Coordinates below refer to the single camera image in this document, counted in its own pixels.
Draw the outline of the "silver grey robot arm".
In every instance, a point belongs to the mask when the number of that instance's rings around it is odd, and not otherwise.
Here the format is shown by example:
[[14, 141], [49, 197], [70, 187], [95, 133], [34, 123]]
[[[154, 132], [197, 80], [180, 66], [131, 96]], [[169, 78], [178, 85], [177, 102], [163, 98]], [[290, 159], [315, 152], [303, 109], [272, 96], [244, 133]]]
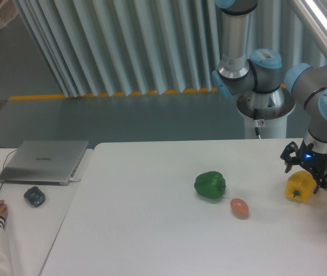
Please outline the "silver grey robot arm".
[[[290, 1], [327, 58], [327, 5], [323, 1]], [[212, 73], [224, 96], [238, 95], [238, 111], [253, 122], [249, 134], [259, 137], [260, 121], [285, 118], [300, 104], [311, 122], [300, 145], [288, 144], [281, 159], [286, 168], [299, 165], [309, 173], [316, 189], [327, 190], [327, 65], [313, 68], [300, 63], [282, 75], [277, 52], [263, 48], [245, 53], [251, 13], [256, 1], [217, 1], [222, 18], [222, 58]]]

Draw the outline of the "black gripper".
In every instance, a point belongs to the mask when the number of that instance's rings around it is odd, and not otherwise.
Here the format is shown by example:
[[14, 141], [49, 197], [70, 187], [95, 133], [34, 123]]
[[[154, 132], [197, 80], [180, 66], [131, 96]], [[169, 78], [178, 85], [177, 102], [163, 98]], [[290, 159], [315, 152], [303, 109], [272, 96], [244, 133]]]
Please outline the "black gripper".
[[318, 140], [303, 140], [300, 148], [292, 141], [285, 146], [280, 158], [288, 173], [294, 165], [299, 165], [312, 174], [316, 182], [313, 194], [319, 189], [327, 191], [327, 143]]

